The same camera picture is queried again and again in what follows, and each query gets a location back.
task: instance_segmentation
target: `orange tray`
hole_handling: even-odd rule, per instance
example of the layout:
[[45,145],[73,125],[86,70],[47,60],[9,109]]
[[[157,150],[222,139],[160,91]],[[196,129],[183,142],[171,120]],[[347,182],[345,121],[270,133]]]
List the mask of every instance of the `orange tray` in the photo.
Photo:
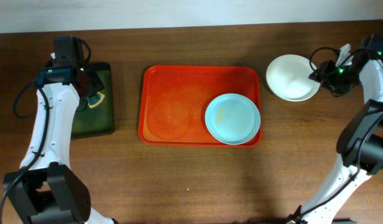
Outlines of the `orange tray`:
[[139,137],[148,144],[230,146],[216,140],[205,126],[205,110],[217,96],[238,93],[261,110],[257,73],[248,67],[155,65],[144,74]]

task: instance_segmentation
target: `white plate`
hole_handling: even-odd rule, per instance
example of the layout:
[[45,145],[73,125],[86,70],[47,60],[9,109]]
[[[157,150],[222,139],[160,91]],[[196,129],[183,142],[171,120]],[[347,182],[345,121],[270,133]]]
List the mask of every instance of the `white plate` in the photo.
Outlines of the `white plate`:
[[261,115],[249,98],[228,93],[218,96],[208,105],[205,125],[218,141],[238,145],[248,142],[258,133]]
[[283,55],[267,67],[266,80],[269,88],[281,99],[302,101],[311,98],[320,83],[309,79],[313,70],[309,60],[299,55]]

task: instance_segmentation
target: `wooden table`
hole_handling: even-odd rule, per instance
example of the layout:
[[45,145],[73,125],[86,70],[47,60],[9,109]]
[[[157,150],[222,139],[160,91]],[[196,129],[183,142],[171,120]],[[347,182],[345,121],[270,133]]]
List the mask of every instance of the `wooden table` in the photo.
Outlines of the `wooden table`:
[[[116,130],[71,143],[75,174],[92,204],[120,223],[231,223],[285,218],[319,188],[335,161],[339,134],[363,106],[362,90],[333,98],[326,90],[292,103],[274,96],[265,71],[284,54],[309,57],[318,47],[354,48],[383,21],[266,24],[176,29],[0,34],[0,198],[2,178],[19,168],[34,120],[18,120],[12,104],[53,52],[53,38],[74,35],[92,61],[113,72]],[[333,58],[320,53],[314,59]],[[254,148],[150,146],[137,135],[144,70],[157,64],[243,65],[261,80],[263,138]],[[35,110],[35,92],[19,107]],[[383,172],[363,184],[337,214],[383,223]],[[4,223],[19,223],[6,202]]]

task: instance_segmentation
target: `white wall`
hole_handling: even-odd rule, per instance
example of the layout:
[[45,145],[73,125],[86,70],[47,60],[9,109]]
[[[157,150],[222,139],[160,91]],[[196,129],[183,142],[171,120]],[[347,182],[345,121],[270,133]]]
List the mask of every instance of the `white wall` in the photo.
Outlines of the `white wall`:
[[0,33],[383,19],[383,0],[0,0]]

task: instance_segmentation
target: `light blue plate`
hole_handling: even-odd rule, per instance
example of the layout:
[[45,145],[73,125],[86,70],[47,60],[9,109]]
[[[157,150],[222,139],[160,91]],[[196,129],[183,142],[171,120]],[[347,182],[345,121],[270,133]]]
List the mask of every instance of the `light blue plate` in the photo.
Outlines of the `light blue plate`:
[[208,105],[205,125],[218,141],[238,145],[248,142],[258,133],[261,115],[249,98],[227,93]]

